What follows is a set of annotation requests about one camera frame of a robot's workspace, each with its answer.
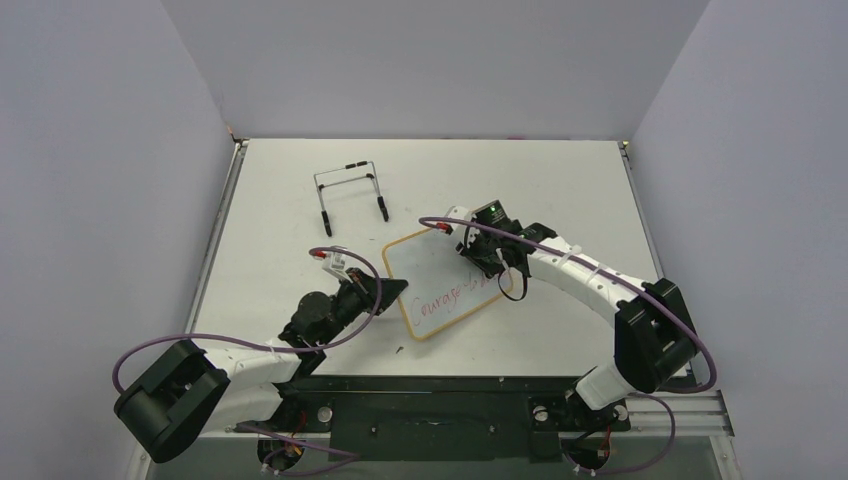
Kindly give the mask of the yellow framed whiteboard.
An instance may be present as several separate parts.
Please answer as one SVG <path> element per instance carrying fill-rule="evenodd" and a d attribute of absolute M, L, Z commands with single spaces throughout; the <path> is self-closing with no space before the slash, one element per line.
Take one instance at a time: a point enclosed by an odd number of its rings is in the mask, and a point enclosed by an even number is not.
<path fill-rule="evenodd" d="M 398 303 L 410 336 L 419 341 L 521 285 L 513 274 L 486 277 L 458 255 L 449 236 L 437 230 L 421 230 L 387 244 L 382 259 L 392 279 L 408 282 Z"/>

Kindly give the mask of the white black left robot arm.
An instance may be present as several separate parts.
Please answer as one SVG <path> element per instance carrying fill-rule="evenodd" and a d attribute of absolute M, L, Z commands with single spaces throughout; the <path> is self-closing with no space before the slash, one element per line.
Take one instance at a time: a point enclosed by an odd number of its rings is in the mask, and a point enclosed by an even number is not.
<path fill-rule="evenodd" d="M 198 334 L 175 336 L 120 392 L 113 411 L 156 463 L 178 457 L 205 432 L 240 422 L 285 430 L 299 405 L 282 386 L 312 374 L 348 325 L 382 314 L 408 285 L 351 267 L 336 293 L 304 295 L 282 333 L 264 344 L 226 338 L 222 348 L 202 348 Z"/>

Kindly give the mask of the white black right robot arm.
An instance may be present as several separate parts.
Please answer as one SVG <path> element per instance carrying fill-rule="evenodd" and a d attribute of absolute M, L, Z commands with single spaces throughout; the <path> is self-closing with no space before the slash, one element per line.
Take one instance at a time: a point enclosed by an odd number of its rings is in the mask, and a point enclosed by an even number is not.
<path fill-rule="evenodd" d="M 653 393 L 699 353 L 691 318 L 677 286 L 610 269 L 538 222 L 510 218 L 500 201 L 476 210 L 454 206 L 450 230 L 458 254 L 497 277 L 509 269 L 569 294 L 613 330 L 611 360 L 593 367 L 564 400 L 566 418 L 578 427 L 598 420 L 604 408 L 633 392 Z"/>

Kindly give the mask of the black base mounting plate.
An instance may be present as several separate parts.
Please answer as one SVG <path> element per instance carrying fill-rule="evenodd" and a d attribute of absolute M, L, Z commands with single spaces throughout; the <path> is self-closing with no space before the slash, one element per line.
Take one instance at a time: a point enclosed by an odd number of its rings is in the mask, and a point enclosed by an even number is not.
<path fill-rule="evenodd" d="M 637 394 L 597 413 L 581 413 L 573 377 L 314 375 L 279 384 L 282 398 L 256 429 L 326 434 L 340 460 L 558 462 L 571 437 L 636 430 Z"/>

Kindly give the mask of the aluminium table edge rail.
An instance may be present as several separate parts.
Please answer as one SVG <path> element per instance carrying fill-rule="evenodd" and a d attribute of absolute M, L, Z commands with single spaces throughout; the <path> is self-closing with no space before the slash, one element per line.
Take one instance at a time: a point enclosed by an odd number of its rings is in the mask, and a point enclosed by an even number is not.
<path fill-rule="evenodd" d="M 654 268 L 657 272 L 657 275 L 659 277 L 663 277 L 664 274 L 665 274 L 665 271 L 663 269 L 663 265 L 662 265 L 660 255 L 657 251 L 656 244 L 655 244 L 655 241 L 654 241 L 654 237 L 653 237 L 652 231 L 650 229 L 650 224 L 649 224 L 648 218 L 646 216 L 646 212 L 645 212 L 645 209 L 643 207 L 641 197 L 640 197 L 640 193 L 639 193 L 639 190 L 638 190 L 638 187 L 637 187 L 637 182 L 636 182 L 635 174 L 634 174 L 634 171 L 633 171 L 633 163 L 632 163 L 632 160 L 630 158 L 630 153 L 629 153 L 629 142 L 627 140 L 619 141 L 618 142 L 618 149 L 619 149 L 619 154 L 621 156 L 621 159 L 622 159 L 622 162 L 623 162 L 623 165 L 624 165 L 625 173 L 626 173 L 627 178 L 628 178 L 630 190 L 631 190 L 631 193 L 632 193 L 632 196 L 633 196 L 633 199 L 634 199 L 634 202 L 635 202 L 638 214 L 639 214 L 640 222 L 641 222 L 641 225 L 642 225 L 642 228 L 643 228 L 643 231 L 644 231 L 644 235 L 645 235 L 645 238 L 646 238 L 648 249 L 649 249 L 650 254 L 651 254 L 651 258 L 652 258 L 652 261 L 653 261 Z"/>

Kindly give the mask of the aluminium front frame rail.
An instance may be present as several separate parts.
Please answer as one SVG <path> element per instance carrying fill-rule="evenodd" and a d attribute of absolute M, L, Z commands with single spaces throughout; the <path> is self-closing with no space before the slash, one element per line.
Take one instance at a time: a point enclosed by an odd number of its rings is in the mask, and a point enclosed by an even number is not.
<path fill-rule="evenodd" d="M 212 418 L 200 436 L 247 433 L 258 427 L 306 435 L 494 436 L 508 430 L 577 435 L 631 432 L 660 434 L 675 427 L 680 436 L 728 436 L 734 429 L 720 393 L 694 396 L 663 394 L 619 402 L 600 419 L 584 423 L 567 412 L 561 395 L 519 392 L 303 392 L 285 401 L 268 420 L 224 421 Z"/>

